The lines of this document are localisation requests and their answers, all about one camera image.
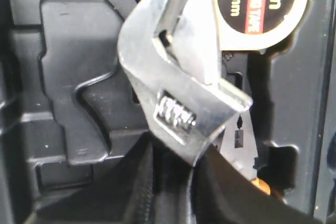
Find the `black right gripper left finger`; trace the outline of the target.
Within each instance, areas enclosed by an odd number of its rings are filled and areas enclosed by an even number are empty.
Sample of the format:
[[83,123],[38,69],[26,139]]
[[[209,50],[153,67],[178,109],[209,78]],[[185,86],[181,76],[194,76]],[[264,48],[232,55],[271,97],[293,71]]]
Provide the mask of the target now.
[[88,187],[37,211],[37,223],[151,223],[153,147],[136,143]]

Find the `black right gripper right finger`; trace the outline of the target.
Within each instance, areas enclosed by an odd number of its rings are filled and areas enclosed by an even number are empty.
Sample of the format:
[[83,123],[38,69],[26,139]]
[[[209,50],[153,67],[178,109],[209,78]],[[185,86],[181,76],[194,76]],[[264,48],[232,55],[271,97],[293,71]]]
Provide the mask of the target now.
[[210,147],[195,168],[197,223],[319,223],[255,187]]

